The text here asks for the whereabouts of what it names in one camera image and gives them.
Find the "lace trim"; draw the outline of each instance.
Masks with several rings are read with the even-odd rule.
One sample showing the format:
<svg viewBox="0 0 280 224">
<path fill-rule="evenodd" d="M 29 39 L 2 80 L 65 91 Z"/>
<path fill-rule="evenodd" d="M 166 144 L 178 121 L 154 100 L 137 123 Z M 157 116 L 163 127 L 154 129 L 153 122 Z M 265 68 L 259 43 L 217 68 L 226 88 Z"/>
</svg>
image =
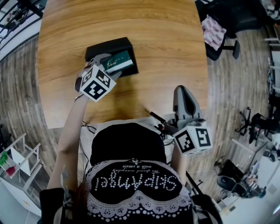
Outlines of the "lace trim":
<svg viewBox="0 0 280 224">
<path fill-rule="evenodd" d="M 97 172 L 105 168 L 106 166 L 116 163 L 125 162 L 127 160 L 118 161 L 104 161 L 96 166 L 94 166 L 86 177 L 86 189 L 88 191 L 87 197 L 87 209 L 89 210 L 89 215 L 96 216 L 98 214 L 101 219 L 106 218 L 106 221 L 118 219 L 127 219 L 130 213 L 133 214 L 148 214 L 156 218 L 168 215 L 169 217 L 176 217 L 181 211 L 186 211 L 191 205 L 191 197 L 189 191 L 182 187 L 180 194 L 169 201 L 156 201 L 152 198 L 146 196 L 141 191 L 137 190 L 134 195 L 118 204 L 106 204 L 102 203 L 90 193 L 91 190 L 91 180 L 96 175 Z M 171 169 L 168 165 L 157 161 L 143 161 L 154 163 L 172 172 L 178 179 L 178 174 Z"/>
</svg>

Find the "green book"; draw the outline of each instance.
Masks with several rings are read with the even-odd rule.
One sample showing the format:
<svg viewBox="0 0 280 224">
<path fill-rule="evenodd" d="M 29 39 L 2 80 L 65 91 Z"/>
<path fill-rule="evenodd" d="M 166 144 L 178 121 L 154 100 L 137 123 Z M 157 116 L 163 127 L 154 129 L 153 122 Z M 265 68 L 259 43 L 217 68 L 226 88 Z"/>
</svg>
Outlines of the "green book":
<svg viewBox="0 0 280 224">
<path fill-rule="evenodd" d="M 107 72 L 112 73 L 118 70 L 123 70 L 124 68 L 130 67 L 133 65 L 133 62 L 128 54 L 128 51 L 123 51 L 114 55 L 109 60 L 105 61 L 100 65 L 100 69 Z"/>
</svg>

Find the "red object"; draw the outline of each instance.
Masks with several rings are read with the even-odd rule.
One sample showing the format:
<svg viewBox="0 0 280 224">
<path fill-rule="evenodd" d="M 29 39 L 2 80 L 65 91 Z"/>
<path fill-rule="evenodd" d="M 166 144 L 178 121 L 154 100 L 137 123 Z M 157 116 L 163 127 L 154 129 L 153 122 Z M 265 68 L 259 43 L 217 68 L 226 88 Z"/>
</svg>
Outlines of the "red object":
<svg viewBox="0 0 280 224">
<path fill-rule="evenodd" d="M 6 173 L 9 175 L 9 176 L 12 176 L 15 172 L 16 172 L 16 169 L 15 169 L 16 166 L 13 166 L 13 167 L 10 167 L 6 170 Z"/>
</svg>

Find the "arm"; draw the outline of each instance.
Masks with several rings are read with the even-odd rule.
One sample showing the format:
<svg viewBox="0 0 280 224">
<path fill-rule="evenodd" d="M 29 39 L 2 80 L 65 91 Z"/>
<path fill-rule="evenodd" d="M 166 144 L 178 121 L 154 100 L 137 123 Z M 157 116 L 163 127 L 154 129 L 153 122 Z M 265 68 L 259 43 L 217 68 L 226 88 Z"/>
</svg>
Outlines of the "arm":
<svg viewBox="0 0 280 224">
<path fill-rule="evenodd" d="M 246 183 L 248 185 L 250 185 L 253 181 L 255 181 L 256 183 L 258 183 L 258 179 L 257 178 L 248 178 L 246 179 Z"/>
<path fill-rule="evenodd" d="M 182 183 L 185 185 L 187 182 L 186 168 L 187 168 L 187 157 L 183 156 L 176 144 L 174 146 L 171 167 L 178 173 Z"/>
<path fill-rule="evenodd" d="M 77 167 L 81 124 L 89 98 L 85 95 L 78 98 L 68 115 L 57 147 L 56 163 L 47 189 L 60 188 L 60 175 L 65 165 L 69 177 L 65 180 L 68 189 L 75 191 L 78 187 Z"/>
</svg>

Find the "pink cloth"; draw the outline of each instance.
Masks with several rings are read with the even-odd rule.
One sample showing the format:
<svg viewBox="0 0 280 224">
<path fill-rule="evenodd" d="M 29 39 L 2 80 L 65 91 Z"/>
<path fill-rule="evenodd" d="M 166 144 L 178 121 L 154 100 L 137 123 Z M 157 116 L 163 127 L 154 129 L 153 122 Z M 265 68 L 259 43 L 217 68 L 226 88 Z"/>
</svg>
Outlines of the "pink cloth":
<svg viewBox="0 0 280 224">
<path fill-rule="evenodd" d="M 209 15 L 207 15 L 206 19 L 202 21 L 201 27 L 205 43 L 209 44 L 217 51 L 223 42 L 224 34 L 227 30 L 222 28 Z"/>
</svg>

